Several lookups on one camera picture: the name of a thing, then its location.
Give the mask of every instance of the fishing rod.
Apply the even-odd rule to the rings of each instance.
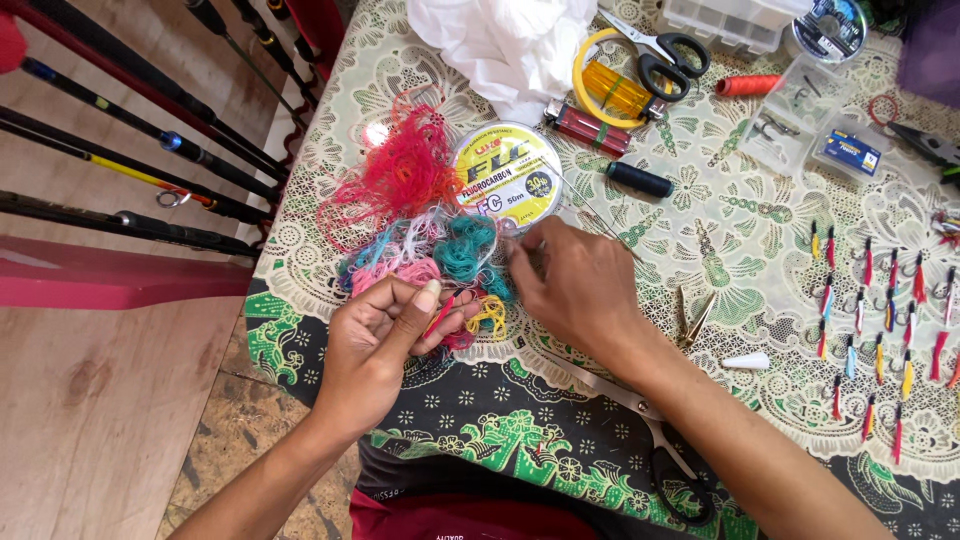
[[[0,0],[0,9],[19,16],[277,182],[286,182],[290,171],[217,118],[204,102],[70,4],[63,0]]]
[[[317,63],[317,57],[313,54],[313,47],[311,47],[306,38],[300,34],[300,29],[297,28],[297,21],[294,20],[293,14],[290,13],[290,8],[287,7],[287,3],[284,2],[284,0],[267,0],[267,9],[270,10],[276,22],[280,23],[280,26],[283,27],[287,35],[290,36],[290,39],[294,41],[294,50],[297,51],[297,54],[300,55],[303,61],[309,63],[311,67]]]
[[[156,139],[160,143],[160,148],[172,152],[185,160],[193,161],[220,178],[231,184],[239,185],[248,191],[257,194],[259,194],[258,192],[270,193],[273,199],[268,198],[268,200],[271,200],[271,202],[279,201],[280,194],[275,189],[266,186],[249,174],[208,153],[197,145],[197,143],[176,132],[164,132],[150,122],[111,103],[89,88],[64,77],[45,63],[26,57],[20,63],[20,68],[64,93],[120,120],[140,133]]]
[[[113,152],[86,139],[68,134],[53,126],[48,126],[24,116],[18,112],[0,107],[0,131],[20,136],[64,152],[69,156],[96,163],[102,167],[123,173],[141,182],[155,185],[165,191],[157,195],[157,202],[165,208],[179,206],[188,198],[196,199],[205,209],[213,213],[231,217],[248,223],[260,225],[265,221],[272,221],[274,217],[269,213],[245,205],[225,195],[207,189],[199,184],[193,184],[180,177],[161,171],[146,163],[128,158]],[[179,196],[173,203],[162,203],[162,198],[168,192]]]
[[[230,48],[247,63],[253,70],[253,73],[256,73],[256,76],[270,89],[274,96],[276,96],[276,99],[280,100],[280,104],[287,109],[287,112],[290,112],[290,117],[293,118],[293,121],[300,126],[301,129],[306,130],[306,122],[300,118],[300,115],[297,114],[293,107],[290,107],[287,100],[283,99],[280,92],[276,91],[270,79],[267,79],[267,76],[253,63],[250,56],[240,48],[240,45],[237,45],[237,42],[234,41],[233,37],[227,32],[227,23],[224,22],[224,18],[220,16],[220,13],[213,7],[213,4],[210,4],[208,0],[186,0],[183,2],[183,5],[186,6],[186,8],[193,13],[193,16],[197,17],[197,20],[199,20],[207,30],[212,32],[214,36],[220,36],[227,41]]]
[[[254,259],[260,257],[260,250],[248,246],[242,240],[204,229],[173,225],[129,210],[121,210],[114,215],[110,215],[58,205],[43,199],[0,190],[0,212],[103,233],[121,234],[144,240],[177,244],[195,250],[214,251]]]
[[[303,79],[300,78],[300,73],[297,73],[297,69],[294,68],[294,61],[290,58],[290,55],[283,50],[283,45],[280,44],[280,40],[276,38],[276,35],[272,30],[267,28],[266,21],[263,20],[263,17],[260,16],[260,12],[251,6],[248,0],[230,0],[233,2],[233,6],[236,7],[237,11],[240,12],[240,17],[244,22],[251,25],[253,28],[253,33],[256,34],[257,38],[260,40],[260,44],[263,45],[264,49],[267,49],[267,52],[270,53],[270,56],[274,57],[276,63],[280,66],[280,69],[287,72],[287,75],[294,80],[294,83],[297,84],[297,87],[300,88],[300,94],[303,96],[311,107],[315,110],[319,102],[317,98],[314,97],[313,93],[310,91],[310,87],[306,85]]]

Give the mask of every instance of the fluorocarbon line spool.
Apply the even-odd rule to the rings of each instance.
[[[491,122],[467,134],[452,166],[464,181],[458,196],[468,213],[525,233],[553,213],[564,192],[560,156],[543,135],[516,122]]]
[[[853,0],[815,0],[813,10],[783,31],[790,56],[807,53],[833,65],[855,58],[866,40],[867,19]]]

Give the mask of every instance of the black-handled scissors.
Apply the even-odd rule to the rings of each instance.
[[[650,93],[659,97],[661,100],[674,103],[684,99],[686,93],[690,90],[690,79],[702,77],[710,68],[710,53],[707,51],[707,48],[695,38],[676,32],[660,34],[656,37],[647,36],[640,30],[616,18],[613,13],[603,8],[599,8],[598,11],[610,21],[615,29],[619,30],[621,34],[634,43],[636,50],[640,54],[640,59],[636,63],[640,82],[643,83],[643,86],[646,87]],[[693,64],[687,61],[675,45],[689,47],[690,50],[697,55],[697,58],[700,59],[700,67],[694,67]],[[651,55],[647,53],[643,49],[644,46],[650,48],[657,54]],[[671,81],[680,91],[675,93],[664,92],[654,81],[655,73]]]
[[[601,379],[586,369],[570,363],[549,351],[544,352],[553,356],[555,358],[552,360],[553,363],[557,364],[568,374],[579,379],[600,394],[607,396],[636,414],[639,414],[640,418],[646,422],[647,428],[650,429],[650,434],[653,435],[654,439],[654,448],[650,452],[650,468],[653,471],[650,483],[654,490],[660,495],[660,498],[663,500],[663,505],[670,511],[670,514],[691,527],[702,527],[713,521],[713,518],[716,516],[716,509],[713,507],[713,498],[710,496],[709,490],[703,481],[697,478],[697,475],[690,469],[690,466],[686,464],[686,461],[684,461],[677,450],[673,448],[673,445],[670,444],[670,441],[663,436],[663,427],[660,423],[663,420],[663,415],[650,405],[646,398],[636,392],[617,386],[609,380]],[[668,497],[674,494],[667,493],[664,487],[668,481],[676,482],[675,485],[678,487],[685,487],[693,492],[697,502],[700,503],[699,514],[696,516],[688,516],[674,506]]]

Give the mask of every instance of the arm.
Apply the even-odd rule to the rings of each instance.
[[[440,284],[423,289],[384,279],[338,309],[330,321],[324,381],[313,410],[266,454],[178,528],[186,538],[270,539],[311,487],[396,401],[403,362],[433,349],[479,311],[457,306],[428,339]],[[457,304],[468,300],[461,295]]]
[[[523,248],[543,244],[544,276]],[[527,310],[647,397],[774,538],[892,538],[802,448],[697,368],[636,308],[633,260],[619,243],[548,218],[515,245]]]

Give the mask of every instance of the red lighter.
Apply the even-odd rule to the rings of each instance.
[[[546,115],[547,124],[553,129],[606,152],[615,159],[620,159],[627,153],[630,134],[606,122],[601,122],[582,110],[551,99],[543,114]]]

